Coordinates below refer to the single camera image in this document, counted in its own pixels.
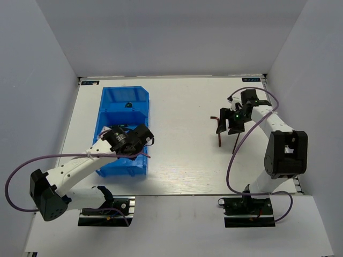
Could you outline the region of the brown hex key large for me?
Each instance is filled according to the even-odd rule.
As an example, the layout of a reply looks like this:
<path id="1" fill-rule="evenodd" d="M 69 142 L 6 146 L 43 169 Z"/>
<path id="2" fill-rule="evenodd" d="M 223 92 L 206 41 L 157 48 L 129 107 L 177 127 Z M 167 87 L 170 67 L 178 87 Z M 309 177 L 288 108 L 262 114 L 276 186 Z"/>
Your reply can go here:
<path id="1" fill-rule="evenodd" d="M 219 128 L 219 125 L 220 125 L 220 119 L 219 117 L 216 117 L 216 116 L 210 116 L 210 119 L 212 120 L 216 120 L 217 121 L 217 128 Z M 218 136 L 218 146 L 221 147 L 221 134 L 219 133 L 216 133 L 217 136 Z"/>

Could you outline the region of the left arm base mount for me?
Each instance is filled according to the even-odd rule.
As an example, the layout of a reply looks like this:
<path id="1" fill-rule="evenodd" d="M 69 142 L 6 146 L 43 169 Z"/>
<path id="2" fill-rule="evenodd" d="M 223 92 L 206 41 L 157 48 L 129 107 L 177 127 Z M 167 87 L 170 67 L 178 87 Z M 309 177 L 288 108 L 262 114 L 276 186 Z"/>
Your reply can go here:
<path id="1" fill-rule="evenodd" d="M 78 218 L 80 227 L 129 227 L 135 212 L 134 196 L 115 196 L 106 210 L 81 210 Z"/>

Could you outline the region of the dark green stubby screwdriver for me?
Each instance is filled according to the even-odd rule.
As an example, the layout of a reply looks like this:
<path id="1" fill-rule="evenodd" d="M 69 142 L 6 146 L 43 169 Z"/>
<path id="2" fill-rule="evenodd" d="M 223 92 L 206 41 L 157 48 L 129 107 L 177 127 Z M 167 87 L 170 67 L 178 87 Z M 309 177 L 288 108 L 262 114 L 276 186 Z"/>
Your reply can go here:
<path id="1" fill-rule="evenodd" d="M 132 104 L 131 102 L 127 102 L 127 103 L 125 104 L 125 107 L 126 107 L 126 108 L 132 108 L 132 107 L 133 107 L 133 104 Z"/>

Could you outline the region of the brown hex key small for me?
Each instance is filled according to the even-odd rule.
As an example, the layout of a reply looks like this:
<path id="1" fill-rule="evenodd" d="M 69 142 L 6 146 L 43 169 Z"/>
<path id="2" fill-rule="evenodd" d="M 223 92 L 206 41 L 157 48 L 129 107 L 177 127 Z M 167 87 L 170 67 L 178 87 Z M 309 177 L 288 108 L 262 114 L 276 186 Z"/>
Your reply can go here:
<path id="1" fill-rule="evenodd" d="M 235 153 L 235 150 L 236 150 L 236 147 L 237 147 L 239 138 L 240 138 L 240 133 L 237 134 L 237 137 L 236 137 L 236 140 L 235 140 L 235 143 L 234 143 L 234 147 L 233 147 L 232 154 Z"/>

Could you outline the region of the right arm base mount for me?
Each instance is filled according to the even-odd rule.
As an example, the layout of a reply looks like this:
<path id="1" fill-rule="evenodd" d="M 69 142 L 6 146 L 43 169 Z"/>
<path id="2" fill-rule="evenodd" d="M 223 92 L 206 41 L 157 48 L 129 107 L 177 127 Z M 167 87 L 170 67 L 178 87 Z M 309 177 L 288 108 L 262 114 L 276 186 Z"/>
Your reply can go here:
<path id="1" fill-rule="evenodd" d="M 255 199 L 250 196 L 220 198 L 218 206 L 224 210 L 225 228 L 275 227 L 270 198 Z"/>

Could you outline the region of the black green precision screwdriver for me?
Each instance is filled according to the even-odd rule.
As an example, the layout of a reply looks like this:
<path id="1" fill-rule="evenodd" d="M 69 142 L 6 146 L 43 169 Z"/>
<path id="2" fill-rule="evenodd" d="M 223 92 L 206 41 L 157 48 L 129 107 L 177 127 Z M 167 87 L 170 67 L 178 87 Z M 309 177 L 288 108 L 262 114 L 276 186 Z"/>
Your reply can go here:
<path id="1" fill-rule="evenodd" d="M 116 124 L 116 125 L 110 125 L 109 128 L 113 128 L 113 127 L 126 127 L 126 128 L 131 128 L 133 129 L 133 127 L 136 127 L 136 124 Z"/>

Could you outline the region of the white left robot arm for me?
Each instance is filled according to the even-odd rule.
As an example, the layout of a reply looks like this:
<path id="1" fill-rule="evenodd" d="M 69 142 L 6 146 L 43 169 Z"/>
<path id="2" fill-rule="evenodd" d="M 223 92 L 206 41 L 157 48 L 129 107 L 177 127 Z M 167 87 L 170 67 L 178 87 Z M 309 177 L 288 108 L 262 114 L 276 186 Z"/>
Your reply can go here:
<path id="1" fill-rule="evenodd" d="M 43 220 L 53 221 L 74 209 L 103 214 L 115 210 L 113 194 L 105 186 L 81 189 L 74 186 L 108 163 L 121 158 L 134 160 L 153 140 L 154 135 L 145 124 L 133 130 L 104 127 L 85 152 L 46 172 L 39 169 L 32 172 L 29 193 Z"/>

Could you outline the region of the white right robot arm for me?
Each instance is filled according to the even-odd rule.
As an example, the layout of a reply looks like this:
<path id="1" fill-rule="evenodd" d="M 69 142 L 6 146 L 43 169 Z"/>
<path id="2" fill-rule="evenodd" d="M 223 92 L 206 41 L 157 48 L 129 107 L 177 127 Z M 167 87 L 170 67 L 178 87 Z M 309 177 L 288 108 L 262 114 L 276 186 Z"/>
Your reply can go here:
<path id="1" fill-rule="evenodd" d="M 257 87 L 243 87 L 239 89 L 239 98 L 230 95 L 227 99 L 230 107 L 220 109 L 216 130 L 217 135 L 222 132 L 244 134 L 234 148 L 227 176 L 238 150 L 254 129 L 260 127 L 269 140 L 263 158 L 264 170 L 258 178 L 243 192 L 229 187 L 232 192 L 246 196 L 242 200 L 242 208 L 250 214 L 261 208 L 260 199 L 278 194 L 277 188 L 282 183 L 306 172 L 308 154 L 307 133 L 287 125 L 277 114 L 279 102 L 271 104 L 268 100 L 259 99 L 257 90 Z"/>

